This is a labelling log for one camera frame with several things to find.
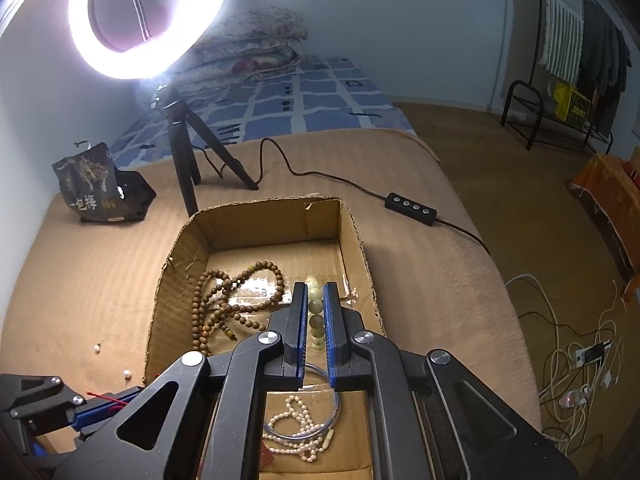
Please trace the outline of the black tripod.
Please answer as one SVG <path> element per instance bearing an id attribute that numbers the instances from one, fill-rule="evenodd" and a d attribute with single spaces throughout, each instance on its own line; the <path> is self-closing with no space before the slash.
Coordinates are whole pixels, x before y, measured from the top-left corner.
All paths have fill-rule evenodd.
<path id="1" fill-rule="evenodd" d="M 248 190 L 258 190 L 258 183 L 231 155 L 204 120 L 192 110 L 174 86 L 171 84 L 158 86 L 152 96 L 151 107 L 166 119 L 171 157 L 189 217 L 198 212 L 198 200 L 194 188 L 202 182 L 196 151 L 202 152 L 209 162 L 212 160 L 207 151 L 213 152 Z"/>

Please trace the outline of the black inline light controller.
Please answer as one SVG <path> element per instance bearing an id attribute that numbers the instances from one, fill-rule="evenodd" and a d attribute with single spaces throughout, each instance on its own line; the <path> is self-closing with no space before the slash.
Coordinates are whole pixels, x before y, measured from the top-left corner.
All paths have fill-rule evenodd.
<path id="1" fill-rule="evenodd" d="M 432 226 L 437 218 L 437 211 L 429 206 L 425 206 L 414 200 L 397 193 L 390 193 L 385 197 L 384 206 L 386 209 L 402 214 L 412 220 Z"/>

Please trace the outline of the orange box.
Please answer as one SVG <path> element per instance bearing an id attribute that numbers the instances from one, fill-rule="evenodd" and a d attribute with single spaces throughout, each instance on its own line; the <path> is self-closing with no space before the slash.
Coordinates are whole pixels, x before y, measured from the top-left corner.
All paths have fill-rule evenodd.
<path id="1" fill-rule="evenodd" d="M 631 268 L 622 292 L 623 303 L 630 304 L 639 299 L 638 146 L 627 160 L 594 154 L 568 186 L 579 195 L 587 194 L 608 220 Z"/>

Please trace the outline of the cardboard box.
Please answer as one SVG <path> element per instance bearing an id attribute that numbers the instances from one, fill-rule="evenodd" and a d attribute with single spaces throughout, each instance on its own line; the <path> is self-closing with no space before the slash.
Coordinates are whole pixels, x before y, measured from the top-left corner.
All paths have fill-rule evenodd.
<path id="1" fill-rule="evenodd" d="M 352 214 L 336 197 L 234 203 L 199 211 L 181 228 L 160 271 L 145 381 L 190 350 L 230 352 L 287 306 L 296 282 L 311 297 L 337 284 L 343 307 L 385 334 Z M 313 451 L 274 453 L 259 479 L 373 479 L 366 395 L 340 393 L 341 414 Z"/>

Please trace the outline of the yellow box on rack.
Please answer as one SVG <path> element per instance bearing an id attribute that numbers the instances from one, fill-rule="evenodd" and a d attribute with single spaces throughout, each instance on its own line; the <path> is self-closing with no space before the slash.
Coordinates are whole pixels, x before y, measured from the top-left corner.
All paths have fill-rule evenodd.
<path id="1" fill-rule="evenodd" d="M 567 125 L 582 130 L 591 112 L 591 102 L 574 87 L 557 81 L 553 87 L 554 116 Z"/>

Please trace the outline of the folded floral quilt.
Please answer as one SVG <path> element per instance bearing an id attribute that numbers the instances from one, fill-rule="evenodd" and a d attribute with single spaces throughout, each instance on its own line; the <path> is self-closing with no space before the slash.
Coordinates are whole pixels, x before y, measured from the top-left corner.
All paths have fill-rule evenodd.
<path id="1" fill-rule="evenodd" d="M 297 11 L 267 6 L 213 24 L 166 75 L 174 84 L 219 87 L 289 70 L 300 61 L 308 27 Z"/>

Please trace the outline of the dark blue bangle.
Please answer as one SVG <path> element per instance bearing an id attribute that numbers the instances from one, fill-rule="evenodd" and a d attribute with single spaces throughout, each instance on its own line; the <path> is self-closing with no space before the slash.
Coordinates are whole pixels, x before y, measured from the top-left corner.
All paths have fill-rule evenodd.
<path id="1" fill-rule="evenodd" d="M 288 393 L 283 410 L 271 415 L 262 426 L 262 435 L 279 443 L 303 444 L 322 440 L 341 414 L 341 396 L 329 385 L 329 374 L 316 364 L 306 364 L 312 381 Z"/>

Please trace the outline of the black metal rack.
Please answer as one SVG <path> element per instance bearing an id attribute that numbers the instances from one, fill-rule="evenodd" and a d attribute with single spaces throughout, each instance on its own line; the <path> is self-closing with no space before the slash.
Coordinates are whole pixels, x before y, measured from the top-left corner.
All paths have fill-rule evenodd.
<path id="1" fill-rule="evenodd" d="M 511 129 L 530 151 L 535 145 L 578 153 L 610 154 L 613 147 L 612 133 L 601 132 L 594 123 L 593 109 L 582 130 L 561 122 L 554 116 L 555 100 L 545 96 L 532 84 L 514 80 L 508 89 L 500 117 L 500 126 Z"/>

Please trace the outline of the hanging clothes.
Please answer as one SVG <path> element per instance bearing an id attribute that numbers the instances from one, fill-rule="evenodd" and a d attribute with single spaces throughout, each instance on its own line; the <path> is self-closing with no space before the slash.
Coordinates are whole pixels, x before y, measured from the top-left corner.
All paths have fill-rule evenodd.
<path id="1" fill-rule="evenodd" d="M 597 0 L 544 0 L 538 63 L 587 100 L 587 119 L 608 136 L 626 91 L 631 53 L 623 31 Z"/>

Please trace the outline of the black snack bag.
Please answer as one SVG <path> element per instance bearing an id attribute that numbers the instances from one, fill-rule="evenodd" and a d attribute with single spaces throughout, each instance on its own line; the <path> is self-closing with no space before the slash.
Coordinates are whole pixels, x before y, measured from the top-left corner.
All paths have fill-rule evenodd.
<path id="1" fill-rule="evenodd" d="M 85 223 L 143 221 L 156 199 L 141 174 L 115 166 L 105 143 L 64 157 L 52 170 L 64 202 Z"/>

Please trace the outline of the blue patterned bed sheet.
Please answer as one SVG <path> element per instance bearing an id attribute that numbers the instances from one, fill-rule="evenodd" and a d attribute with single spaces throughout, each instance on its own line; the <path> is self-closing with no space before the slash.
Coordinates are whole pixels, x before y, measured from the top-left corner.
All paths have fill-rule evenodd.
<path id="1" fill-rule="evenodd" d="M 405 114 L 349 58 L 308 54 L 292 72 L 189 96 L 224 145 L 333 129 L 414 133 Z"/>

